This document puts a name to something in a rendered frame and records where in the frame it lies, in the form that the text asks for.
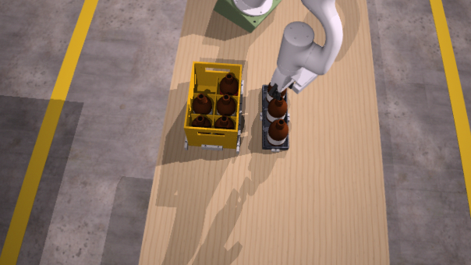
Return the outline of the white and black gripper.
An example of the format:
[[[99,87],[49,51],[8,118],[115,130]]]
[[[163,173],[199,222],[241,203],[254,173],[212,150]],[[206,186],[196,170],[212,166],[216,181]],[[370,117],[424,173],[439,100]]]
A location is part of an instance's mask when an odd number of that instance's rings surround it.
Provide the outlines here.
[[[291,90],[292,86],[294,85],[294,82],[295,80],[293,80],[290,76],[282,73],[277,67],[271,78],[270,85],[272,86],[272,88],[268,94],[279,101],[281,92],[287,87]]]

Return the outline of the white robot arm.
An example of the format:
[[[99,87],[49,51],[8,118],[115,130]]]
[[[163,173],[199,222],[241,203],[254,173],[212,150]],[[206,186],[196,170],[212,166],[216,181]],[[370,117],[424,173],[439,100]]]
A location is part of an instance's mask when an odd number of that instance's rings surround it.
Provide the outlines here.
[[[233,0],[236,7],[249,16],[262,16],[272,0]],[[266,1],[264,4],[263,2]],[[289,23],[283,32],[277,67],[296,83],[292,90],[299,94],[317,76],[331,68],[342,45],[342,23],[335,8],[335,0],[301,0],[320,21],[325,32],[324,46],[316,44],[314,31],[300,21]]]

